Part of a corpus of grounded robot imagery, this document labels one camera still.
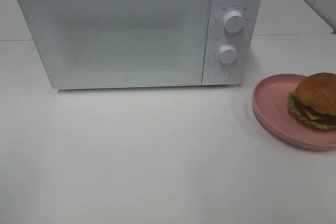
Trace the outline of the white microwave door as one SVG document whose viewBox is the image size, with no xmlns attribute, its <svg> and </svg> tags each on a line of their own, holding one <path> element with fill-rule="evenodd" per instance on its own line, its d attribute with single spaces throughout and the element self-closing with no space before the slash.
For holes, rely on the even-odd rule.
<svg viewBox="0 0 336 224">
<path fill-rule="evenodd" d="M 199 85 L 210 0 L 18 0 L 56 89 Z"/>
</svg>

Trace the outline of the round white door button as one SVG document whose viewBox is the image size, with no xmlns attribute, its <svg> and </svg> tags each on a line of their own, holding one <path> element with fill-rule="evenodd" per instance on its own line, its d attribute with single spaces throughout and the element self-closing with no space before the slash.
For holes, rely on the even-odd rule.
<svg viewBox="0 0 336 224">
<path fill-rule="evenodd" d="M 215 73 L 215 79 L 217 82 L 226 83 L 230 79 L 230 71 L 227 69 L 221 69 Z"/>
</svg>

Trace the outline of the pink round plate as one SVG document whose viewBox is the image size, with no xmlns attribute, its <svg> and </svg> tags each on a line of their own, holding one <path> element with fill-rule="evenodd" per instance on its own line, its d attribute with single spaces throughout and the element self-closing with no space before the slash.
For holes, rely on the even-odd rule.
<svg viewBox="0 0 336 224">
<path fill-rule="evenodd" d="M 335 131 L 314 129 L 299 121 L 289 107 L 289 93 L 305 78 L 300 74 L 276 74 L 262 79 L 253 91 L 253 111 L 259 123 L 278 139 L 297 147 L 335 149 Z"/>
</svg>

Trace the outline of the white microwave knob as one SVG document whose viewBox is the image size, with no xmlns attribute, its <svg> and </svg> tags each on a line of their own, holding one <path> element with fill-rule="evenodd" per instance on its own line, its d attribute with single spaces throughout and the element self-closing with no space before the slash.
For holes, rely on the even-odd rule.
<svg viewBox="0 0 336 224">
<path fill-rule="evenodd" d="M 238 9 L 229 10 L 223 17 L 224 28 L 229 33 L 237 33 L 244 27 L 245 16 Z"/>
<path fill-rule="evenodd" d="M 223 64 L 231 64 L 237 59 L 237 49 L 233 45 L 224 45 L 217 51 L 218 59 Z"/>
</svg>

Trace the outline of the toy burger with lettuce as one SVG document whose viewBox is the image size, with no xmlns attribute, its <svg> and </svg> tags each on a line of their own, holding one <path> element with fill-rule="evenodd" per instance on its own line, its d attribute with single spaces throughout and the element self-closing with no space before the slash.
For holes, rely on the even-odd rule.
<svg viewBox="0 0 336 224">
<path fill-rule="evenodd" d="M 335 130 L 335 74 L 305 77 L 288 95 L 289 112 L 301 123 L 318 130 Z"/>
</svg>

